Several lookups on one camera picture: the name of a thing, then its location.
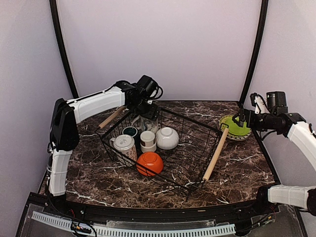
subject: white bowl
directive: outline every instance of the white bowl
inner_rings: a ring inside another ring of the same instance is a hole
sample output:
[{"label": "white bowl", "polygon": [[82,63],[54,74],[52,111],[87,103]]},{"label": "white bowl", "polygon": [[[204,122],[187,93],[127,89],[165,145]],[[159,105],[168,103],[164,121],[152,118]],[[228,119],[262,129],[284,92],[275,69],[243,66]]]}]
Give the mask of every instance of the white bowl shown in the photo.
[{"label": "white bowl", "polygon": [[171,127],[164,127],[156,133],[157,146],[163,150],[171,150],[179,144],[179,134]]}]

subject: basket handle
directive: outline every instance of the basket handle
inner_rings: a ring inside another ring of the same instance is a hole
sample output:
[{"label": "basket handle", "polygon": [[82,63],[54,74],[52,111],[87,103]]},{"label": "basket handle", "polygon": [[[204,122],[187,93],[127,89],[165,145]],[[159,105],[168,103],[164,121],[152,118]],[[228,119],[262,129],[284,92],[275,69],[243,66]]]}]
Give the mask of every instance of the basket handle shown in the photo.
[{"label": "basket handle", "polygon": [[99,127],[104,128],[109,122],[111,122],[113,119],[115,119],[115,117],[117,117],[125,109],[126,109],[125,106],[119,107],[113,114],[111,114],[109,117],[107,117],[106,120],[104,120],[102,123],[100,123]]},{"label": "basket handle", "polygon": [[214,169],[214,167],[215,167],[215,164],[216,164],[216,162],[217,162],[217,159],[218,159],[218,157],[219,157],[219,155],[220,155],[220,153],[221,153],[221,151],[222,151],[222,148],[223,148],[223,145],[224,145],[224,143],[225,143],[225,141],[226,141],[226,137],[227,137],[227,134],[228,134],[228,128],[226,127],[225,129],[224,129],[224,132],[223,132],[223,135],[222,135],[222,137],[221,137],[221,140],[219,141],[219,143],[218,143],[218,145],[217,145],[217,148],[216,148],[216,150],[215,150],[215,152],[214,152],[214,155],[213,155],[213,157],[212,157],[212,160],[211,160],[211,162],[209,163],[209,165],[208,165],[208,167],[207,167],[207,170],[206,170],[206,172],[205,172],[205,174],[204,174],[204,176],[203,176],[203,180],[205,180],[205,181],[207,181],[208,179],[209,179],[209,177],[211,176],[211,174],[212,174],[212,172],[213,172],[213,169]]}]

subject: white wall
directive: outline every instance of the white wall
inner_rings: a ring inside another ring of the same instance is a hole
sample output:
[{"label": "white wall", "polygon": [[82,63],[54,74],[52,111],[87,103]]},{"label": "white wall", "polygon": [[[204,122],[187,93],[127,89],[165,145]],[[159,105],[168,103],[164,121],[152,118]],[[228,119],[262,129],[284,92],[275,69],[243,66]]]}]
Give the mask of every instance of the white wall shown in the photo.
[{"label": "white wall", "polygon": [[[316,129],[316,1],[270,1],[261,51],[250,93],[285,91],[290,112],[300,113]],[[283,136],[264,142],[285,185],[316,184],[316,172],[299,149]],[[316,217],[307,216],[309,236]]]},{"label": "white wall", "polygon": [[48,161],[54,102],[71,97],[48,0],[0,1],[0,236],[15,236]]},{"label": "white wall", "polygon": [[146,74],[162,99],[239,100],[260,0],[58,2],[81,96]]}]

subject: black wire basket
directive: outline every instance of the black wire basket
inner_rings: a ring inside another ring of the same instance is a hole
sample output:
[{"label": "black wire basket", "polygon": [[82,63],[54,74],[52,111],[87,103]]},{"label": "black wire basket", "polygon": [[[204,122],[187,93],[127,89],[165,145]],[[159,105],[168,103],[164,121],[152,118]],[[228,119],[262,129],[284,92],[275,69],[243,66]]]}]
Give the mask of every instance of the black wire basket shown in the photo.
[{"label": "black wire basket", "polygon": [[[120,162],[124,162],[125,166],[136,172],[137,168],[141,167],[146,172],[146,177],[153,179],[157,185],[179,195],[185,195],[187,198],[192,191],[202,188],[203,175],[212,159],[222,131],[162,108],[158,116],[158,127],[175,129],[179,134],[179,144],[168,151],[157,147],[155,152],[163,160],[163,170],[157,174],[110,145],[110,139],[121,135],[125,127],[140,127],[140,121],[135,121],[137,116],[128,112],[104,134],[97,133],[110,159],[118,161],[117,156],[120,154],[124,157],[120,159]],[[137,157],[141,154],[141,150],[137,149]]]}]

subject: orange bowl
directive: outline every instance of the orange bowl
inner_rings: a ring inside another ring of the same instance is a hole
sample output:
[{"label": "orange bowl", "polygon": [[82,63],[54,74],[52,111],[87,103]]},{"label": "orange bowl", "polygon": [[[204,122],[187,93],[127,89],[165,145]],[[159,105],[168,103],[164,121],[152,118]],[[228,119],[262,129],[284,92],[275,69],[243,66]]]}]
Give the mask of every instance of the orange bowl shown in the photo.
[{"label": "orange bowl", "polygon": [[[162,172],[163,161],[162,161],[161,157],[155,152],[143,153],[138,158],[137,162],[139,164],[143,165],[144,167],[146,167],[147,169],[149,169],[153,172],[156,172],[157,174]],[[136,168],[137,168],[138,172],[140,172],[142,175],[155,176],[154,173],[150,172],[149,170],[147,170],[139,165],[136,165]]]}]

